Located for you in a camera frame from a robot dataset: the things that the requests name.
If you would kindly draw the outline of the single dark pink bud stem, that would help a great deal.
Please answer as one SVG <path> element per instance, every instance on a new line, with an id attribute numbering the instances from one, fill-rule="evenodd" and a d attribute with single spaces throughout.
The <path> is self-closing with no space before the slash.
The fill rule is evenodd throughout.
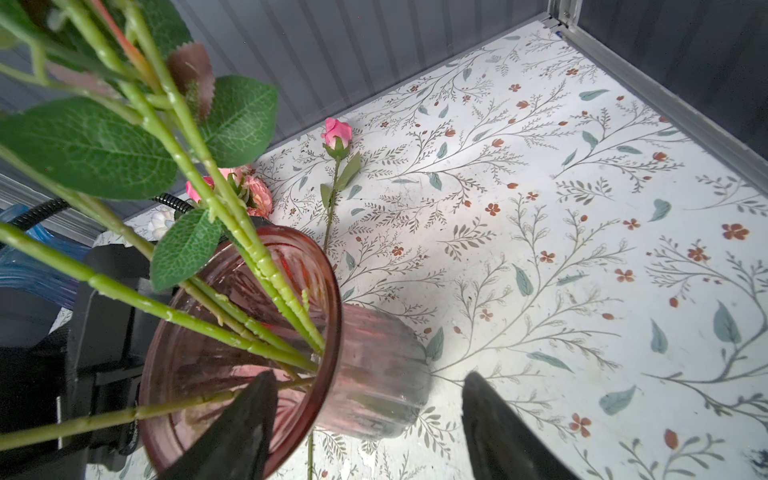
<path id="1" fill-rule="evenodd" d="M 326 214 L 326 227 L 322 250 L 328 252 L 337 197 L 347 188 L 360 172 L 362 160 L 360 153 L 351 154 L 353 128 L 346 122 L 329 117 L 325 120 L 325 130 L 321 135 L 323 148 L 334 160 L 334 170 L 330 184 L 320 185 L 320 195 Z"/>

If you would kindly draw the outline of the red pink rose stem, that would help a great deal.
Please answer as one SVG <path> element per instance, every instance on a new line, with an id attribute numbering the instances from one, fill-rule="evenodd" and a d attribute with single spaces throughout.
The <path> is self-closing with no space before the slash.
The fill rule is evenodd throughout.
<path id="1" fill-rule="evenodd" d="M 315 353 L 323 355 L 323 336 L 258 236 L 244 204 L 220 173 L 199 130 L 197 117 L 186 96 L 179 90 L 142 8 L 135 1 L 119 1 L 117 9 L 125 20 L 125 25 L 120 27 L 101 1 L 57 1 L 55 5 L 69 17 L 104 66 L 128 76 L 131 69 L 106 39 L 100 26 L 104 23 L 144 83 L 159 95 L 162 105 L 170 106 L 169 112 L 160 117 L 149 95 L 131 79 L 118 82 L 119 90 L 146 122 L 144 129 L 161 141 L 180 171 L 201 195 L 208 212 L 221 220 L 234 237 L 233 244 L 241 248 L 241 257 L 278 311 Z"/>

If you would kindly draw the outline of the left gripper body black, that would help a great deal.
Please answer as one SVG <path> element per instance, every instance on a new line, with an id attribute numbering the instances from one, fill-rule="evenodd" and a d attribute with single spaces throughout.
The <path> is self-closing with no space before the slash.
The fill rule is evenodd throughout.
<path id="1" fill-rule="evenodd" d="M 71 319 L 44 338 L 1 349 L 1 430 L 11 433 L 133 407 L 157 318 L 79 284 Z M 82 479 L 123 470 L 137 449 L 128 423 L 1 454 L 4 479 Z"/>

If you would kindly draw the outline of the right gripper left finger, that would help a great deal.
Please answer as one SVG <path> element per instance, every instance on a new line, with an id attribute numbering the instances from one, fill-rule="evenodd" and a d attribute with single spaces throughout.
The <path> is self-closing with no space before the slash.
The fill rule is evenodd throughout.
<path id="1" fill-rule="evenodd" d="M 277 412 L 277 380 L 259 374 L 160 479 L 262 479 Z"/>

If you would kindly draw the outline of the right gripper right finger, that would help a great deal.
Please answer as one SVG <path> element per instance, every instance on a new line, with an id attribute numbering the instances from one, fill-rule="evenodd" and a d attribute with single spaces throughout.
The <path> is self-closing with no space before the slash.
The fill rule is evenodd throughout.
<path id="1" fill-rule="evenodd" d="M 477 372 L 462 388 L 462 425 L 476 479 L 575 479 Z"/>

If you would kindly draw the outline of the pink glass vase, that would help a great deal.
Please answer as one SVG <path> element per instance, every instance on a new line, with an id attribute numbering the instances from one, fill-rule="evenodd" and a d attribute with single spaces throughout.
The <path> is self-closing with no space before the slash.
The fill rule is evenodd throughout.
<path id="1" fill-rule="evenodd" d="M 416 421 L 430 392 L 426 349 L 413 329 L 393 315 L 342 304 L 329 260 L 308 236 L 274 225 L 260 226 L 257 233 L 295 293 L 308 290 L 310 316 L 326 345 L 314 388 L 279 393 L 265 476 L 277 471 L 316 425 L 371 441 L 400 436 Z M 229 241 L 220 244 L 198 276 L 300 353 L 313 354 Z M 139 402 L 162 404 L 234 390 L 267 370 L 274 370 L 279 381 L 289 379 L 269 360 L 163 322 L 147 354 Z M 158 473 L 175 463 L 229 403 L 140 421 L 141 439 Z"/>

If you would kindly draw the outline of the blue purple glass vase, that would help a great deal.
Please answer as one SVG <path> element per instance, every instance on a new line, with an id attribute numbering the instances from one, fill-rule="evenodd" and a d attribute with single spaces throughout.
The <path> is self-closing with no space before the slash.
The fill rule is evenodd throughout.
<path id="1" fill-rule="evenodd" d="M 16 204 L 1 213 L 1 222 L 25 231 L 37 240 L 75 260 L 83 261 L 90 248 L 80 243 L 60 239 L 48 232 L 41 223 L 66 210 L 69 204 L 53 199 L 28 208 Z M 1 287 L 23 290 L 55 305 L 72 310 L 79 281 L 20 252 L 1 244 Z"/>

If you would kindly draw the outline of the light pink rose stem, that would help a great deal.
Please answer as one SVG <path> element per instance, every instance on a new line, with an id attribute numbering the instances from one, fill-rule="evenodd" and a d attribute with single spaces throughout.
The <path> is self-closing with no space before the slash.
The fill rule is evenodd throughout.
<path id="1" fill-rule="evenodd" d="M 230 347 L 250 352 L 270 360 L 282 362 L 307 372 L 316 372 L 318 366 L 308 358 L 297 353 L 288 353 L 263 342 L 247 340 L 234 333 L 192 317 L 168 305 L 150 299 L 128 288 L 122 283 L 95 272 L 89 266 L 76 261 L 57 250 L 27 236 L 18 228 L 2 223 L 1 242 L 24 254 L 70 276 L 87 283 L 101 295 L 118 300 L 145 313 L 174 325 L 186 328 L 198 334 L 217 340 Z"/>

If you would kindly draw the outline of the white spray rose stem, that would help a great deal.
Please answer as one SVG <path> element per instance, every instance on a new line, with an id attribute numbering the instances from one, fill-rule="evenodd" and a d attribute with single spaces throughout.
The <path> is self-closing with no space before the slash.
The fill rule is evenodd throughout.
<path id="1" fill-rule="evenodd" d="M 3 66 L 4 75 L 62 90 L 65 97 L 6 117 L 1 122 L 1 156 L 70 205 L 132 242 L 150 262 L 156 290 L 182 288 L 215 316 L 213 325 L 247 340 L 315 363 L 226 296 L 198 277 L 223 234 L 234 237 L 202 200 L 180 217 L 157 244 L 139 237 L 107 207 L 110 200 L 143 200 L 165 192 L 183 173 L 160 140 L 147 132 L 141 114 L 119 90 L 131 79 L 163 117 L 169 105 L 142 80 L 121 46 L 102 23 L 103 33 L 126 66 L 128 76 L 104 66 L 57 1 L 5 1 L 1 5 L 1 45 L 25 45 L 32 67 Z M 276 89 L 243 76 L 215 78 L 205 51 L 191 36 L 169 1 L 135 1 L 187 103 L 218 168 L 243 166 L 269 144 L 276 123 Z"/>

